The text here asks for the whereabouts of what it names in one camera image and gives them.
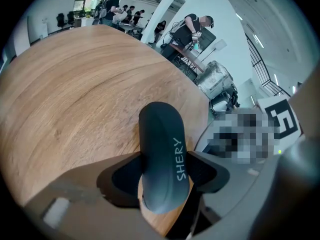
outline round wooden tabletop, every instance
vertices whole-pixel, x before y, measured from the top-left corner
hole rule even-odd
[[[154,101],[179,111],[193,150],[208,99],[149,46],[94,25],[26,50],[0,77],[0,169],[15,201],[24,206],[72,168],[139,151],[138,115]],[[164,236],[182,208],[142,213]]]

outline pixelated blur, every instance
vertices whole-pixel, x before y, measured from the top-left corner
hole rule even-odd
[[[203,152],[237,164],[252,164],[273,155],[276,128],[258,108],[218,113],[209,127],[212,138]]]

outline window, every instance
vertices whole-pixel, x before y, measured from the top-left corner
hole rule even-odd
[[[90,12],[95,9],[97,5],[97,0],[74,0],[73,11],[80,12],[86,11]]]

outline glove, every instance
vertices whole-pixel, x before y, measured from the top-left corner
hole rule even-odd
[[[197,43],[197,42],[198,42],[197,33],[192,33],[192,41],[193,41],[194,43]]]

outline office chair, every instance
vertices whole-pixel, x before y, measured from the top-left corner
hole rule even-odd
[[[69,11],[66,16],[68,17],[67,23],[73,28],[75,24],[75,13],[73,11]]]
[[[65,15],[63,13],[59,13],[58,16],[56,17],[56,20],[58,22],[57,26],[59,28],[61,28],[61,31],[62,29],[64,28],[64,26],[67,24],[65,22]]]

